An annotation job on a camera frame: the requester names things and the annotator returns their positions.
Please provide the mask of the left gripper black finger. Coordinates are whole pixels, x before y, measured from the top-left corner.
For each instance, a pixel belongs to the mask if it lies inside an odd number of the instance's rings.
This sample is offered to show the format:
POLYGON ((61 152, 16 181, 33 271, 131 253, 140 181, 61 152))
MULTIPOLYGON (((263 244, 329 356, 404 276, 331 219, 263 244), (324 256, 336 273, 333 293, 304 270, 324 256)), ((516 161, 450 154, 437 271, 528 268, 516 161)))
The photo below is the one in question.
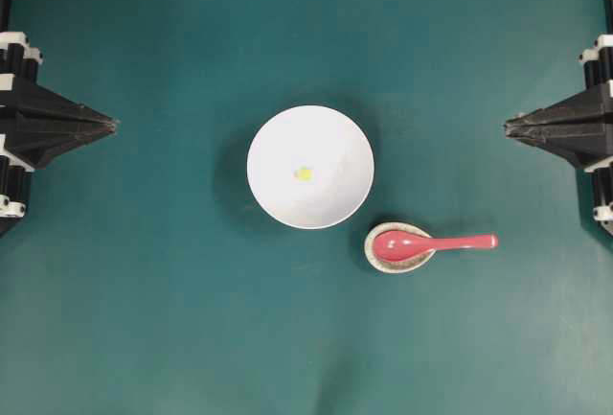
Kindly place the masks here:
POLYGON ((46 126, 52 121, 85 122, 108 128, 117 126, 113 118, 28 80, 13 81, 13 104, 18 112, 16 123, 23 128, 38 127, 37 122, 46 126))
POLYGON ((48 123, 23 128, 13 123, 6 133, 5 149, 34 170, 44 169, 62 154, 112 135, 117 127, 91 123, 48 123))

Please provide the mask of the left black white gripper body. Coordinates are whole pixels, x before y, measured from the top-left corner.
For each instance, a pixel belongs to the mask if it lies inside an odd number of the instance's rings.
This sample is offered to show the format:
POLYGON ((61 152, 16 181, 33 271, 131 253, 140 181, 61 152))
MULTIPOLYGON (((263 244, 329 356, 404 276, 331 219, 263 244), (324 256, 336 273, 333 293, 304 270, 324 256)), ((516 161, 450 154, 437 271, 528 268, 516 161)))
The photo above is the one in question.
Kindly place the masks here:
POLYGON ((43 59, 22 32, 1 33, 1 217, 26 215, 35 168, 17 152, 17 84, 36 82, 43 59))

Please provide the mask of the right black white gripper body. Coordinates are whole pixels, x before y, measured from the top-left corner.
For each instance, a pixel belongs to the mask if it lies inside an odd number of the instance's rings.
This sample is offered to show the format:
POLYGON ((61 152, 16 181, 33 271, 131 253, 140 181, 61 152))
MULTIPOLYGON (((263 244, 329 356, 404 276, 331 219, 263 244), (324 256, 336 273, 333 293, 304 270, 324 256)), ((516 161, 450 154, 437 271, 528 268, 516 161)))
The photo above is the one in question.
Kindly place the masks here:
POLYGON ((597 113, 591 122, 602 136, 582 169, 591 175, 593 219, 612 219, 612 34, 599 35, 594 46, 580 54, 579 63, 586 93, 596 102, 597 113))

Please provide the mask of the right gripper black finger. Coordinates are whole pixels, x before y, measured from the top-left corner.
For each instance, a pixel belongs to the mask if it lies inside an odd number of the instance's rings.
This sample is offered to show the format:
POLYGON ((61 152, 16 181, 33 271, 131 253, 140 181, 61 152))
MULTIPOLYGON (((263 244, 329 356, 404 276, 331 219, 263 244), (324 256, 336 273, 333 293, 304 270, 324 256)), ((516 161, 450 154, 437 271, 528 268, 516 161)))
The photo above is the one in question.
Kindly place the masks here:
POLYGON ((505 127, 508 138, 561 157, 592 172, 612 163, 611 127, 505 127))
POLYGON ((514 131, 520 127, 578 125, 604 122, 611 116, 612 80, 609 80, 556 104, 511 118, 504 127, 514 131))

